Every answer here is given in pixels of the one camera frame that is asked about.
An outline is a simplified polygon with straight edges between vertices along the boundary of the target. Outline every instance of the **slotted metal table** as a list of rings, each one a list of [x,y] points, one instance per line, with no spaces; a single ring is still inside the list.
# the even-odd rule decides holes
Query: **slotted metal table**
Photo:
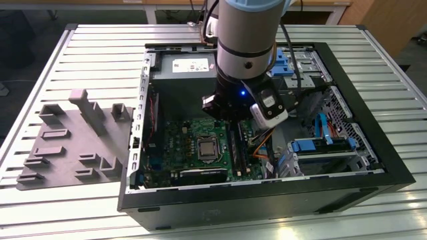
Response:
[[[137,107],[145,44],[197,43],[187,25],[79,25],[65,31],[0,148],[0,238],[425,239],[427,229],[427,100],[368,30],[290,25],[294,42],[328,42],[417,183],[340,213],[149,232],[117,211],[119,182],[15,189],[45,104],[85,88],[102,108]],[[278,41],[285,42],[278,32]]]

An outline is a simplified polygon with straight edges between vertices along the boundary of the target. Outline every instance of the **motherboard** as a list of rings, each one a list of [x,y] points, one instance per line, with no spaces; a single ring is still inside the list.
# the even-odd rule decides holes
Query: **motherboard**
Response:
[[[249,143],[255,134],[251,121],[243,121],[241,127]],[[213,118],[169,121],[165,126],[163,150],[162,157],[149,160],[151,171],[145,174],[145,183],[150,188],[174,186],[178,174],[195,175],[201,179],[205,171],[218,171],[221,174],[215,174],[215,177],[223,176],[225,182],[263,178],[258,158],[250,158],[249,174],[237,174],[234,171],[225,121]]]

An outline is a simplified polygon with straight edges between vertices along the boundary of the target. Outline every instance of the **screw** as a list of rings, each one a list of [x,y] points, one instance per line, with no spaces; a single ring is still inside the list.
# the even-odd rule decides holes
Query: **screw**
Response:
[[[245,68],[246,68],[246,69],[251,69],[251,68],[253,68],[253,62],[250,62],[250,61],[246,62],[246,63],[245,63]]]

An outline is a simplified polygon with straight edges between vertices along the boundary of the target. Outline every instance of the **black case frame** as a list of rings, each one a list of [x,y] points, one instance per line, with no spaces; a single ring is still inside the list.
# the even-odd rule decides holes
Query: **black case frame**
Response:
[[[340,212],[416,182],[329,44],[293,45],[313,46],[318,52],[386,173],[126,194],[125,167],[118,211],[129,213],[150,231]],[[177,53],[181,47],[195,51],[197,46],[201,44],[147,44],[146,48]]]

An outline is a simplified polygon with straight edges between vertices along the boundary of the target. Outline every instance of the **floor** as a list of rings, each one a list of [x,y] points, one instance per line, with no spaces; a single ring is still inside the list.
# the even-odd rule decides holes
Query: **floor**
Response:
[[[0,82],[10,89],[9,96],[0,97],[0,145],[34,88],[33,81],[39,78],[66,25],[69,23],[147,24],[145,13],[138,10],[59,11],[59,18],[55,21],[51,20],[46,11],[35,10],[25,13],[37,33],[37,38],[30,44],[37,59],[29,67],[19,70],[7,69],[0,64]],[[186,23],[190,11],[178,13],[158,11],[157,15],[159,24]],[[421,46],[412,41],[396,61],[401,65],[412,65],[408,75],[422,92],[427,94],[427,45]]]

